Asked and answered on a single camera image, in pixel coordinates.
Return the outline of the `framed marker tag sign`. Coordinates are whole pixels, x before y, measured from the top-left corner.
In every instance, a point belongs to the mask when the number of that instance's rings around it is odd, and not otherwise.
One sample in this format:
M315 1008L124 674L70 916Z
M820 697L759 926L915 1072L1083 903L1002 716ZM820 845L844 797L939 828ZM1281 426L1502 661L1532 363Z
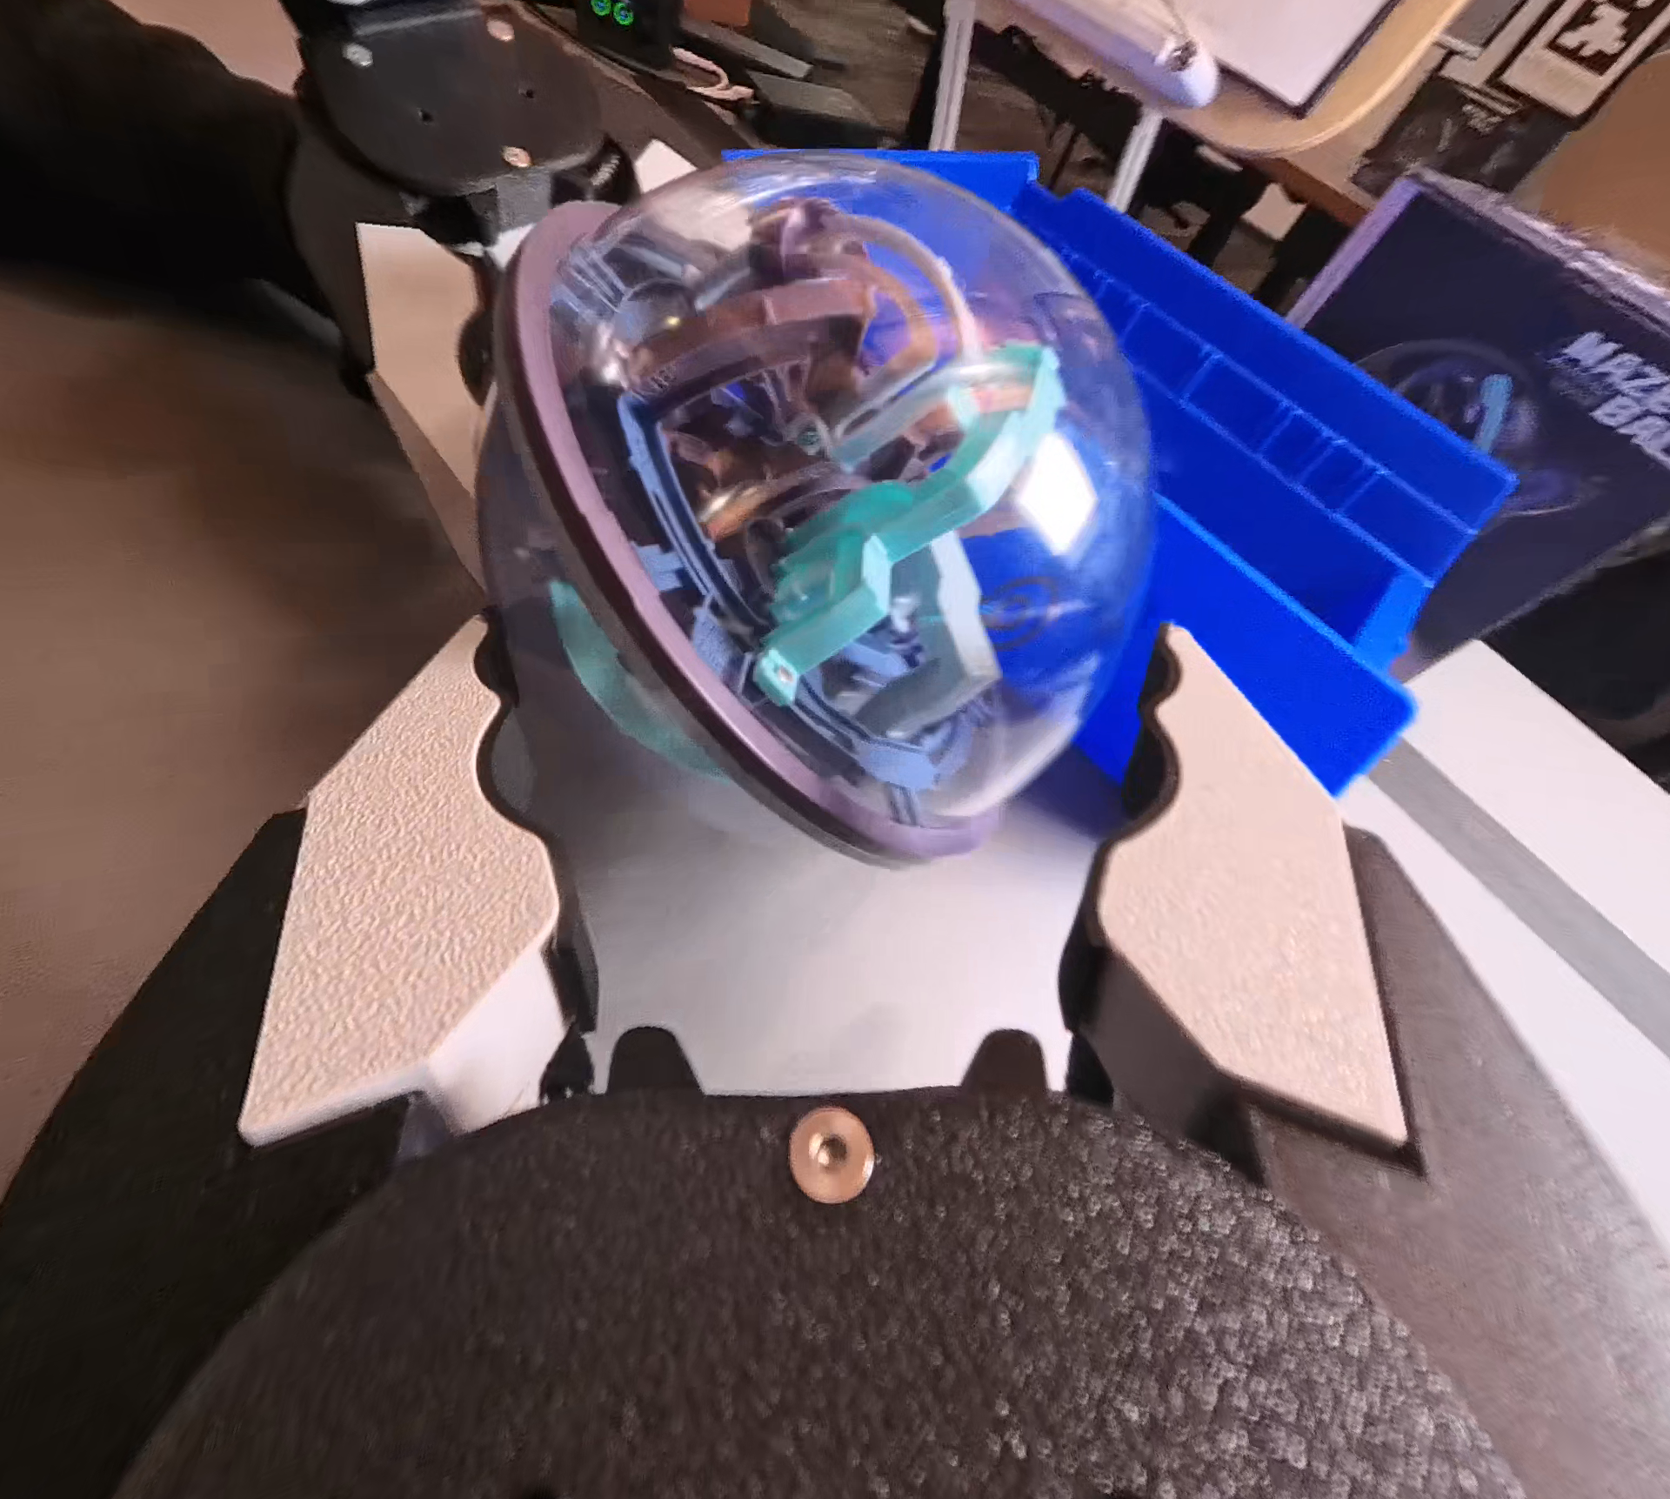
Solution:
M1565 122L1587 122L1665 31L1667 0L1554 0L1491 86Z

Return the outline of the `clear maze ball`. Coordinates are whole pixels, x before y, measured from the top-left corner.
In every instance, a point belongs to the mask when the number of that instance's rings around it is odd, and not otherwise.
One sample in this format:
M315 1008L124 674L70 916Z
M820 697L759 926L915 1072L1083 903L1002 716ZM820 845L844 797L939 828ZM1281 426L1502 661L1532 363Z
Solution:
M526 728L906 865L992 835L1114 688L1151 426L1013 211L896 157L735 157L559 201L493 317L478 543Z

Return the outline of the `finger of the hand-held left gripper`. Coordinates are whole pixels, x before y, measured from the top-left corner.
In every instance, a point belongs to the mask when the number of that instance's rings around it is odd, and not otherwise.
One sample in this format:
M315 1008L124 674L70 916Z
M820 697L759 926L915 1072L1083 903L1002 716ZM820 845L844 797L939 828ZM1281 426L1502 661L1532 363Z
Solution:
M457 560L483 573L477 472L489 411L462 363L466 323L483 309L477 263L385 222L359 222L357 252L373 399Z

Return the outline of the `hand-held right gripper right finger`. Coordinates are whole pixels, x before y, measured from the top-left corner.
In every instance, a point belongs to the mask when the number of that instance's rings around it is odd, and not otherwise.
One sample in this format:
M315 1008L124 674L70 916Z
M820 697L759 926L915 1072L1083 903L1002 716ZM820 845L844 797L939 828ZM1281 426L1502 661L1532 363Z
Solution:
M1119 803L1066 943L1070 1087L1173 1135L1251 1104L1406 1148L1340 808L1180 624L1158 628Z

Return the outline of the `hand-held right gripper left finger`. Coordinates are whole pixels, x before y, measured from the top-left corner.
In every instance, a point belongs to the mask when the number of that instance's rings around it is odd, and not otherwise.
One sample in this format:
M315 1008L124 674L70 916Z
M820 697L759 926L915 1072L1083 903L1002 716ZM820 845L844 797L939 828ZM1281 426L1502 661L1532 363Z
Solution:
M444 1134L537 1107L596 977L572 879L493 779L507 703L469 620L311 789L243 1141L414 1098Z

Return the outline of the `person's left forearm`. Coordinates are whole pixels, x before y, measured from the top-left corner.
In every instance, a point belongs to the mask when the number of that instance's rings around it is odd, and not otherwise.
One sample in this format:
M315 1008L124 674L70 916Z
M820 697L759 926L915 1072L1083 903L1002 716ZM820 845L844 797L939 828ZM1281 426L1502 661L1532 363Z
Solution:
M291 225L288 94L109 0L2 0L2 253L325 314Z

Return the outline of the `blue plastic tray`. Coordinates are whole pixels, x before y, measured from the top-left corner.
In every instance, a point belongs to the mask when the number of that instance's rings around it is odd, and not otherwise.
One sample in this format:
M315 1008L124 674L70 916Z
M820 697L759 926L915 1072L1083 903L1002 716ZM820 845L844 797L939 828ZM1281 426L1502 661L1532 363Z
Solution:
M1189 632L1341 796L1415 716L1391 663L1513 479L1321 341L1018 153L851 155L985 200L1062 259L1114 329L1151 426L1155 562L1076 744L1122 777L1160 624Z

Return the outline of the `maze ball box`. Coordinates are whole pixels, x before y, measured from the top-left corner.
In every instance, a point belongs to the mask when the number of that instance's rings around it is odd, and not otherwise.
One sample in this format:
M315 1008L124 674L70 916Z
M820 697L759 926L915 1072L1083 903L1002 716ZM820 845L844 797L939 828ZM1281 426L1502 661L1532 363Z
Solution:
M1400 176L1293 321L1513 487L1412 627L1403 674L1665 524L1665 268L1432 170Z

